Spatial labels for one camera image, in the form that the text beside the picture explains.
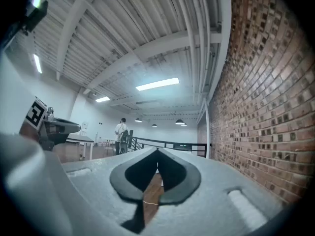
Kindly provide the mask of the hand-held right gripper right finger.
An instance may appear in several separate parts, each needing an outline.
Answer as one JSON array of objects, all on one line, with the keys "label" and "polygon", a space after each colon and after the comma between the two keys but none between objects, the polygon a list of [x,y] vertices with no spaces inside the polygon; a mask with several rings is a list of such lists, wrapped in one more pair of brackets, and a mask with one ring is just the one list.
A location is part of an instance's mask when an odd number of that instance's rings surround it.
[{"label": "hand-held right gripper right finger", "polygon": [[201,173],[190,162],[161,148],[157,150],[157,164],[164,187],[160,205],[182,204],[199,188]]}]

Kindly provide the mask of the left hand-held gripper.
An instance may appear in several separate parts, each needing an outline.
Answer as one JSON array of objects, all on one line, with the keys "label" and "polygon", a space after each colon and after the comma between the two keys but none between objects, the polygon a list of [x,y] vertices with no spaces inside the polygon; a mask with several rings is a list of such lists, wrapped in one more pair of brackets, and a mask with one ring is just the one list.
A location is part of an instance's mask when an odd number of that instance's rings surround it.
[{"label": "left hand-held gripper", "polygon": [[43,150],[52,151],[54,146],[64,144],[70,133],[80,130],[79,124],[55,117],[54,109],[38,97],[25,117],[25,137],[38,142]]}]

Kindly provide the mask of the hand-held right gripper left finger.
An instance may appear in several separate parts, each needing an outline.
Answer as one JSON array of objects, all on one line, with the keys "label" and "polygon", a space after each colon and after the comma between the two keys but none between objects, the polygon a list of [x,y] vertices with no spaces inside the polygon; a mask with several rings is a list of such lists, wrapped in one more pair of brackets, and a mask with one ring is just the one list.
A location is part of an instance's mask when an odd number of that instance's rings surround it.
[{"label": "hand-held right gripper left finger", "polygon": [[142,201],[144,191],[156,173],[158,152],[151,148],[116,166],[110,174],[110,183],[126,201]]}]

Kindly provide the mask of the white-legged work table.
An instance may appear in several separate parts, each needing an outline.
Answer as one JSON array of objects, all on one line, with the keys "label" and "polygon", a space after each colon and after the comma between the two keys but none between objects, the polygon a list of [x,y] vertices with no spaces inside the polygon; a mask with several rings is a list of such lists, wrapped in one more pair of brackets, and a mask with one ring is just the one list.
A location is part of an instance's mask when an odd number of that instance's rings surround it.
[{"label": "white-legged work table", "polygon": [[67,142],[69,143],[76,143],[76,144],[83,144],[83,152],[80,155],[80,160],[83,160],[86,158],[86,152],[87,152],[87,147],[89,147],[89,160],[92,160],[93,158],[93,147],[94,147],[94,141],[90,139],[88,136],[85,135],[78,135],[71,133],[68,135]]}]

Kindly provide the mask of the black metal railing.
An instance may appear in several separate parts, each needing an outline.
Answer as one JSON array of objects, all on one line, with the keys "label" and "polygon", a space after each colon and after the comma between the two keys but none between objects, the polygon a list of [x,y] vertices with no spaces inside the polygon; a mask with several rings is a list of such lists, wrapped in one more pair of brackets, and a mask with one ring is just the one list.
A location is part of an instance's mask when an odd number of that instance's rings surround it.
[{"label": "black metal railing", "polygon": [[208,140],[199,141],[197,130],[186,127],[168,130],[153,127],[145,129],[143,132],[133,130],[130,132],[127,137],[129,151],[148,147],[170,148],[209,158],[213,145]]}]

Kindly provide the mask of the white vertical pipe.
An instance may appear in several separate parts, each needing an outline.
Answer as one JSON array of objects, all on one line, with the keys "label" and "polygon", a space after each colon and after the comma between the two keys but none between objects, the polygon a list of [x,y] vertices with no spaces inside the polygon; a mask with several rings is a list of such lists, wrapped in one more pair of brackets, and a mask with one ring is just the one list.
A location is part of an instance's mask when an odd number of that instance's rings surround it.
[{"label": "white vertical pipe", "polygon": [[208,109],[208,101],[206,98],[203,98],[203,103],[205,107],[205,116],[206,116],[206,134],[207,134],[207,142],[206,142],[206,158],[210,158],[210,124],[209,124],[209,109]]}]

